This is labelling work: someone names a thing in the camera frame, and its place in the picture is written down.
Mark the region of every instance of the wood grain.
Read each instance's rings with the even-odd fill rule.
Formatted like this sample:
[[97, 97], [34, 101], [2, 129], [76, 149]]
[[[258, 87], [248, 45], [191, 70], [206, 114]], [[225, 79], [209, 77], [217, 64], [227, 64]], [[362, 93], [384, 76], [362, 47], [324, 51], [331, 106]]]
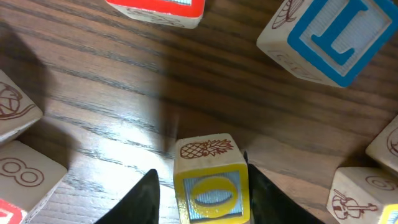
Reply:
[[230, 133], [249, 161], [327, 223], [338, 166], [398, 111], [398, 35], [349, 88], [299, 80], [255, 45], [279, 0], [210, 0], [193, 30], [102, 0], [0, 0], [0, 69], [44, 111], [21, 141], [69, 168], [32, 223], [93, 223], [151, 168], [178, 223], [176, 138]]

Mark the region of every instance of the blue border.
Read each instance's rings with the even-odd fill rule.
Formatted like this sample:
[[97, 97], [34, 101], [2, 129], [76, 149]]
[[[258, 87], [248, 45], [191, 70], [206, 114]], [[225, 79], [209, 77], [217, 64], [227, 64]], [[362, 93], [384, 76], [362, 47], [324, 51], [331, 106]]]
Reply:
[[373, 45], [370, 46], [365, 54], [356, 62], [351, 70], [348, 71], [346, 76], [342, 77], [335, 69], [333, 69], [333, 67], [328, 65], [319, 55], [317, 55], [317, 53], [300, 40], [300, 36], [321, 11], [327, 1], [332, 0], [314, 0], [312, 2], [305, 14], [289, 34], [287, 43], [305, 60], [323, 72], [327, 77], [335, 81], [339, 86], [347, 87], [353, 82], [357, 74], [369, 63], [377, 51], [385, 42], [388, 41], [388, 39], [390, 39], [398, 28], [398, 7], [390, 0], [373, 0], [391, 18], [392, 22], [384, 33], [379, 36]]

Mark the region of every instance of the pineapple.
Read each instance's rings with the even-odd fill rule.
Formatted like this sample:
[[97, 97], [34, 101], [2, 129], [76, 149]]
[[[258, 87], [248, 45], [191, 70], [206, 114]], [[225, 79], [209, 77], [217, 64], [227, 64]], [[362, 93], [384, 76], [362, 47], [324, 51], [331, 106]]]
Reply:
[[191, 142], [181, 147], [180, 155], [184, 159], [194, 159], [202, 156], [216, 156], [227, 150], [232, 150], [230, 140], [207, 140], [206, 142]]

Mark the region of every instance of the blue letter l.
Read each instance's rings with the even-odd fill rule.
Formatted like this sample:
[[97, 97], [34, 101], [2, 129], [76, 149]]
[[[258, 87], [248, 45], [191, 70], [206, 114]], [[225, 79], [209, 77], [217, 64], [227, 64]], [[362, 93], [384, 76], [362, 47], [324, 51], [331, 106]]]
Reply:
[[312, 35], [311, 39], [335, 62], [337, 62], [339, 65], [344, 65], [347, 60], [354, 54], [354, 49], [351, 48], [341, 54], [333, 49], [331, 47], [331, 44], [347, 27], [349, 22], [354, 19], [354, 16], [359, 11], [366, 10], [368, 10], [368, 7], [366, 7], [366, 5], [361, 0], [349, 0], [349, 3], [342, 10], [340, 15], [338, 15], [337, 18], [330, 24], [329, 28], [320, 37]]

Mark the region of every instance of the wooden block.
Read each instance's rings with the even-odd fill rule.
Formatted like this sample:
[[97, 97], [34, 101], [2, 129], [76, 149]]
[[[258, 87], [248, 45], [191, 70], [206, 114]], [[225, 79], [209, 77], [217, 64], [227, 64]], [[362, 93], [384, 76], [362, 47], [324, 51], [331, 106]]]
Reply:
[[132, 19], [193, 29], [198, 26], [205, 0], [106, 0]]
[[398, 179], [377, 168], [339, 168], [326, 207], [339, 223], [397, 223]]
[[257, 46], [297, 78], [346, 87], [397, 27], [390, 0], [285, 0]]
[[373, 140], [366, 154], [398, 172], [398, 116]]
[[66, 173], [66, 168], [19, 141], [0, 148], [0, 223], [28, 223]]
[[180, 223], [250, 219], [248, 167], [229, 134], [177, 141], [174, 187]]
[[0, 70], [0, 145], [18, 137], [43, 112]]

